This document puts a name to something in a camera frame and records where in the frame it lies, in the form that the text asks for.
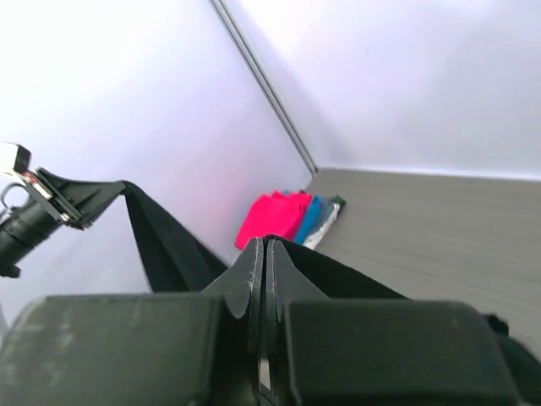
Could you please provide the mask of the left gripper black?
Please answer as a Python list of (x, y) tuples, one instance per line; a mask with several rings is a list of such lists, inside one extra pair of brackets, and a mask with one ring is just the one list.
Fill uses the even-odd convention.
[(44, 186), (25, 184), (26, 202), (1, 222), (2, 277), (18, 277), (18, 263), (61, 226), (90, 227), (126, 190), (123, 181), (77, 181), (43, 168), (36, 174)]

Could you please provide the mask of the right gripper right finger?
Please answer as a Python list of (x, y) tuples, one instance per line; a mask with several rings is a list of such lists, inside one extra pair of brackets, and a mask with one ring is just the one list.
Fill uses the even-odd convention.
[(270, 390), (279, 405), (516, 405), (495, 336), (470, 305), (332, 299), (267, 246)]

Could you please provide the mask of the black t shirt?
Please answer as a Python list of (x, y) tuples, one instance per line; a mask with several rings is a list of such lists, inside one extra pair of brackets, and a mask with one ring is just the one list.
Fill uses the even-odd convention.
[[(228, 268), (168, 211), (135, 184), (124, 192), (128, 215), (142, 265), (155, 293), (201, 291)], [(331, 298), (405, 299), (397, 291), (317, 251), (279, 237), (299, 271)], [(540, 404), (540, 361), (515, 338), (509, 325), (494, 314), (484, 319), (497, 337), (505, 363), (523, 401)]]

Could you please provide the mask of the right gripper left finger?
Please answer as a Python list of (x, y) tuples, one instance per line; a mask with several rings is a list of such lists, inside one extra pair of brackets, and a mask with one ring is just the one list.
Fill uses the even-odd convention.
[(4, 405), (255, 405), (261, 239), (204, 290), (28, 304), (1, 349)]

